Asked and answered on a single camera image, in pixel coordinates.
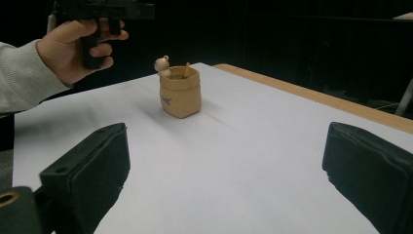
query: small figurine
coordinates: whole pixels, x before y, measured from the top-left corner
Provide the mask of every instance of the small figurine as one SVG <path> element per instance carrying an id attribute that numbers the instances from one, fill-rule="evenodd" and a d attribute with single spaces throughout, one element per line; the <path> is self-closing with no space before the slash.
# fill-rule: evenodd
<path id="1" fill-rule="evenodd" d="M 158 58 L 154 64 L 155 70 L 158 71 L 158 75 L 162 75 L 164 77 L 170 76 L 169 70 L 169 57 L 164 56 L 163 58 Z"/>

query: white sleeve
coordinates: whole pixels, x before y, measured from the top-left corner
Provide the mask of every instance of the white sleeve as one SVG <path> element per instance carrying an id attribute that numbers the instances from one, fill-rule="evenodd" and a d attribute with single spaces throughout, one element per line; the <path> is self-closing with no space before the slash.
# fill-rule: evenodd
<path id="1" fill-rule="evenodd" d="M 30 109 L 70 89 L 42 62 L 37 41 L 18 48 L 0 42 L 0 116 Z"/>

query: finger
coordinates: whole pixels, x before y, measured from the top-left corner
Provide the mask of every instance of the finger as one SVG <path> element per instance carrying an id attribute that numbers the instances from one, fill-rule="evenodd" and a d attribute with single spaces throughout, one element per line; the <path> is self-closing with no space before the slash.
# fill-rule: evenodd
<path id="1" fill-rule="evenodd" d="M 107 40 L 127 40 L 129 38 L 129 34 L 125 30 L 121 30 L 121 35 L 112 35 L 110 32 L 104 32 L 100 34 L 99 39 L 97 42 L 103 42 Z"/>
<path id="2" fill-rule="evenodd" d="M 112 46 L 107 43 L 99 43 L 97 46 L 91 48 L 89 53 L 92 57 L 108 57 L 112 54 Z"/>
<path id="3" fill-rule="evenodd" d="M 74 20 L 61 24 L 52 30 L 48 36 L 61 43 L 71 43 L 81 37 L 89 36 L 97 30 L 97 24 L 93 19 Z"/>
<path id="4" fill-rule="evenodd" d="M 103 61 L 102 67 L 100 68 L 100 70 L 109 68 L 113 65 L 113 58 L 112 57 L 106 57 Z"/>

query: wooden table edge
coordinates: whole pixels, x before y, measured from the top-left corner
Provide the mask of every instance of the wooden table edge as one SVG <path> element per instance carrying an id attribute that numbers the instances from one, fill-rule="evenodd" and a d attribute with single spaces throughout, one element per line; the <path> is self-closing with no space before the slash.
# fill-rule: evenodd
<path id="1" fill-rule="evenodd" d="M 346 111 L 348 113 L 354 114 L 364 119 L 368 119 L 373 122 L 401 130 L 408 134 L 413 134 L 413 120 L 393 115 L 387 112 L 383 112 L 380 110 L 376 110 L 348 100 L 326 95 L 304 87 L 293 85 L 282 80 L 261 75 L 230 64 L 220 63 L 214 65 L 213 67 L 297 95 L 302 98 L 307 98 L 315 102 L 319 102 L 331 106 L 333 108 Z"/>

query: white tabletop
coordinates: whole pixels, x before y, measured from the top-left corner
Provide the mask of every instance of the white tabletop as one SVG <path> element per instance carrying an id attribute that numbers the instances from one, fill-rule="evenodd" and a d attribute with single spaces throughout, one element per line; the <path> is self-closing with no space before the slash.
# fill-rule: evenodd
<path id="1" fill-rule="evenodd" d="M 185 119 L 162 109 L 157 75 L 17 114 L 14 186 L 37 189 L 54 160 L 123 122 L 131 172 L 95 233 L 377 233 L 321 168 L 328 125 L 358 126 L 410 152 L 413 135 L 192 66 L 203 106 Z"/>

